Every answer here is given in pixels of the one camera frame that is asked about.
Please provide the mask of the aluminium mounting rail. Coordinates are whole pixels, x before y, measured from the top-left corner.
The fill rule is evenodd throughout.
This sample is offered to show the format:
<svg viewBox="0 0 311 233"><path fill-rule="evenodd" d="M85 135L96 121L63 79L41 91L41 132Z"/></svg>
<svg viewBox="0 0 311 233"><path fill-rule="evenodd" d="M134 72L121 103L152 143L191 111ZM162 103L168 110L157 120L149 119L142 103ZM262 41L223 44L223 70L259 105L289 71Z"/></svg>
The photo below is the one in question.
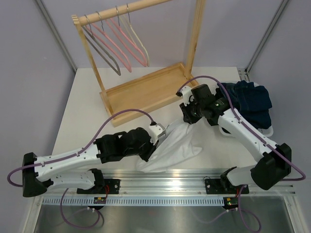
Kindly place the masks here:
<svg viewBox="0 0 311 233"><path fill-rule="evenodd" d="M101 170L93 168L84 172L65 172L53 175L43 181L38 179L38 173L33 169L23 172L23 196L36 197L52 189L88 190L94 186L104 185L104 179L120 179L118 195L156 195L160 193L200 193L205 189L205 179L221 179L221 184L226 187L230 184L223 177L196 177L194 174L119 174L112 177Z"/></svg>

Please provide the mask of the wooden hanger with blue garment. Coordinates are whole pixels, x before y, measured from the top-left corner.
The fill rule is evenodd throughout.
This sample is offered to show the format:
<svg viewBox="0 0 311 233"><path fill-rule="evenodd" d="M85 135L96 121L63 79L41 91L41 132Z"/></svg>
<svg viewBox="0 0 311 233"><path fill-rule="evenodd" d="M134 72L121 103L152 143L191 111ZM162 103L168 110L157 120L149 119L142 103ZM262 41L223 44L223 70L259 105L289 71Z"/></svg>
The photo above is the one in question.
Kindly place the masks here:
<svg viewBox="0 0 311 233"><path fill-rule="evenodd" d="M143 50L143 58L144 58L145 63L146 63L145 66L149 67L150 66L150 57L149 57L149 54L148 54L146 47L144 46L143 42L141 41L140 37L138 36L138 34L136 33L136 31L134 30L134 28L132 26L128 4L126 4L126 9L127 9L127 13L126 13L127 17L121 16L121 23L122 23L124 29L126 30L127 34L129 35L130 40L134 43L134 45L138 46L136 42L139 43L140 47Z"/></svg>

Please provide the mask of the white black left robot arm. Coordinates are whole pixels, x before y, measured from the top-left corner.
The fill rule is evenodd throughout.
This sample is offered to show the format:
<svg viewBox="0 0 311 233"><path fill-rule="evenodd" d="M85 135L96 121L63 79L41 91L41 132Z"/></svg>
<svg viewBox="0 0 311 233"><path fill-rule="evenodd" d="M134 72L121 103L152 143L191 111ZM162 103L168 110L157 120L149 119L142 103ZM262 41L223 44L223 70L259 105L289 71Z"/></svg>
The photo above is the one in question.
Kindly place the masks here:
<svg viewBox="0 0 311 233"><path fill-rule="evenodd" d="M129 156L139 156L147 162L164 133L159 125L149 126L148 130L138 127L128 132L106 134L81 151L40 157L33 152L27 153L22 163L22 195L36 197L56 188L100 193L105 187L101 171L93 168L78 173L78 168L118 162Z"/></svg>

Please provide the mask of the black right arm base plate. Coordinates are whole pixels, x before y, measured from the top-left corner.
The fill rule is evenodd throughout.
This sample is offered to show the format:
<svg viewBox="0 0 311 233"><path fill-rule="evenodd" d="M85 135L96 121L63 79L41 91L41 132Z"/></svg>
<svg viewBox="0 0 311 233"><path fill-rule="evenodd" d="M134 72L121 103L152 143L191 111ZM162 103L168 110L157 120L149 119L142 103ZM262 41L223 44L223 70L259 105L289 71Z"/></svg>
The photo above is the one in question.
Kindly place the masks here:
<svg viewBox="0 0 311 233"><path fill-rule="evenodd" d="M212 195L212 194L232 194L236 195L239 193L240 189L242 188L242 185L240 186L226 186L224 187L221 184L221 179L205 179L205 189L206 194Z"/></svg>

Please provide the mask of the pink hanger with black garment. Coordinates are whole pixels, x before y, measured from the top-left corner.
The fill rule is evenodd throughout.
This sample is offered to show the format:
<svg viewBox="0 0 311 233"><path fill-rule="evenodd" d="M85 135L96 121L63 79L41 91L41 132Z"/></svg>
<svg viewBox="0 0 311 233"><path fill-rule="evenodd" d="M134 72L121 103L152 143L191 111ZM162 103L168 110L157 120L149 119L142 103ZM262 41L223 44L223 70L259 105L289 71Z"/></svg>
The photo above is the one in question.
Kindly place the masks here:
<svg viewBox="0 0 311 233"><path fill-rule="evenodd" d="M106 19L105 22L133 58L135 58L135 60L143 67L148 67L150 64L148 52L136 32L133 30L130 18L128 21L124 20L124 17L120 16L117 6L115 6L115 9L118 22L113 18Z"/></svg>

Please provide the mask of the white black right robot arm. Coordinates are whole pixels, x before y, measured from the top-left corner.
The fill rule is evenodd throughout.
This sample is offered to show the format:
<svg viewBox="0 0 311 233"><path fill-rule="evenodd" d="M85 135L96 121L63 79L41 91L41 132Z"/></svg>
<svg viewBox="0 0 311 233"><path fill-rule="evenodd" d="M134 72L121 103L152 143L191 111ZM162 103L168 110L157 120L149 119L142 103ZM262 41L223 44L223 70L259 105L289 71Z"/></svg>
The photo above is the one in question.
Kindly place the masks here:
<svg viewBox="0 0 311 233"><path fill-rule="evenodd" d="M260 133L236 109L231 109L228 99L212 94L208 85L184 86L176 95L183 99L179 106L184 122L194 124L205 118L210 126L219 126L236 138L256 161L253 166L235 166L222 173L222 190L232 192L246 184L268 190L290 174L291 148L285 143L278 145Z"/></svg>

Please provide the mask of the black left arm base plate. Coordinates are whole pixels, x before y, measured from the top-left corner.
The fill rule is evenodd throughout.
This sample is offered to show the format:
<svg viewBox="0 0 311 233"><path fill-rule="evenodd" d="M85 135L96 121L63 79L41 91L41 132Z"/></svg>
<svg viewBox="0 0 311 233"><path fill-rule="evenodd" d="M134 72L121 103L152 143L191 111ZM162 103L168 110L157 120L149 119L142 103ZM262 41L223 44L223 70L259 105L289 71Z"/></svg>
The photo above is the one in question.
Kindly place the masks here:
<svg viewBox="0 0 311 233"><path fill-rule="evenodd" d="M108 194L119 194L119 190L120 190L120 183L121 180L120 179L104 179L104 185L101 187L92 187L88 190L83 190L78 188L76 193L77 194L106 194L106 192L108 192Z"/></svg>

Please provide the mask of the wooden clothes rack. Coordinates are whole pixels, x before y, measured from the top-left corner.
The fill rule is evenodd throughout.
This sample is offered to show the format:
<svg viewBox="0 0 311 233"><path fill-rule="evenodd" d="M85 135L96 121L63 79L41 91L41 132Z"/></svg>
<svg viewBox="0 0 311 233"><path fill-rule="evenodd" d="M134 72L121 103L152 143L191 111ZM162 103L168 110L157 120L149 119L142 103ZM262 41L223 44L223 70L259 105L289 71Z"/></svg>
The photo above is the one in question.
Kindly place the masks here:
<svg viewBox="0 0 311 233"><path fill-rule="evenodd" d="M99 13L93 13L83 17L72 15L71 17L86 51L94 75L100 86L100 96L108 115L113 117L112 124L115 127L141 115L140 113L128 113L124 116L116 116L115 114L118 111L128 108L139 108L148 113L152 112L177 101L177 86L183 81L187 81L191 87L198 84L197 81L191 80L193 77L191 71L206 5L206 1L204 0L196 1L187 62L185 64L179 62L110 89L106 89L104 87L102 78L99 74L89 47L92 42L101 41L101 38L96 37L95 33L91 32L91 27L94 26L96 22L104 19L119 17L126 13L138 11L159 4L163 4L163 1L139 0L130 3L129 5L122 5L101 11Z"/></svg>

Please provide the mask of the white garment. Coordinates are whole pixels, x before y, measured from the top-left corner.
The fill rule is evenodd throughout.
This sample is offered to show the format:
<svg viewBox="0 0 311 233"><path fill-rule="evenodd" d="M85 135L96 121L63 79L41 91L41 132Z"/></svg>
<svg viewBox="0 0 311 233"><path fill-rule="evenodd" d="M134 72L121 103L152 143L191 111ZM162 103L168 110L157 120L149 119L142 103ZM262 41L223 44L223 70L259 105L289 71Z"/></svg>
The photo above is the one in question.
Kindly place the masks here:
<svg viewBox="0 0 311 233"><path fill-rule="evenodd" d="M196 126L178 119L166 127L156 150L147 162L138 161L139 172L165 172L168 168L189 160L203 150L194 140Z"/></svg>

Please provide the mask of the grey metal hanger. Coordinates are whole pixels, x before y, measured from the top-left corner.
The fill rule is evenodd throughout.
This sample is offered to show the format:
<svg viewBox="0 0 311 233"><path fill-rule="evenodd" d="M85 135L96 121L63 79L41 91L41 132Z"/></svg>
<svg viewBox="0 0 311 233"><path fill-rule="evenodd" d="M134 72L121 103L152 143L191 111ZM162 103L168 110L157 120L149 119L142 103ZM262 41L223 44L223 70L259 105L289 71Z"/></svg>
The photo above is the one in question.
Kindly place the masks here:
<svg viewBox="0 0 311 233"><path fill-rule="evenodd" d="M109 59L112 60L112 62L115 64L115 65L112 65L108 59L98 50L98 48L92 43L92 41L86 37L86 40L87 42L95 49L95 51L101 56L101 58L115 71L116 74L118 74L119 76L121 76L121 69L120 69L120 66L118 64L118 62L116 61L116 59L102 46L105 45L109 50L112 51L112 53L114 55L116 55L117 57L119 57L119 55L112 49L110 48L109 46L107 46L105 43L100 43L98 40L97 40L97 37L96 35L93 33L92 31L92 28L91 28L91 23L89 22L89 19L88 17L85 15L87 21L88 21L88 24L89 24L89 30L87 29L86 26L83 26L83 30L88 34L88 36L92 39L93 42L95 42L97 44L97 46L108 56Z"/></svg>

